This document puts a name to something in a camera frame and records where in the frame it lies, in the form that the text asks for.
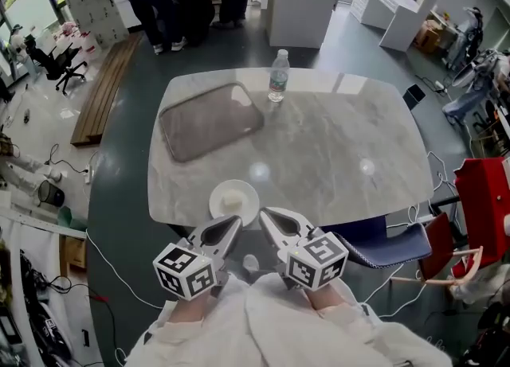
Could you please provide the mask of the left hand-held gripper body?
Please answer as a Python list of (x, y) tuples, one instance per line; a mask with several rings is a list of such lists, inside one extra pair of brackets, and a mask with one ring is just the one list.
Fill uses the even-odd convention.
[(161, 287), (186, 301), (223, 287), (228, 280), (223, 258), (186, 240), (169, 243), (152, 264)]

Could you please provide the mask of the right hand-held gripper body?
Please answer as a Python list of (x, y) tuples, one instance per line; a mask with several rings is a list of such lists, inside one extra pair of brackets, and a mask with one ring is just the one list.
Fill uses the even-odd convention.
[(344, 271), (349, 251), (332, 232), (314, 228), (277, 253), (283, 276), (299, 287), (318, 291)]

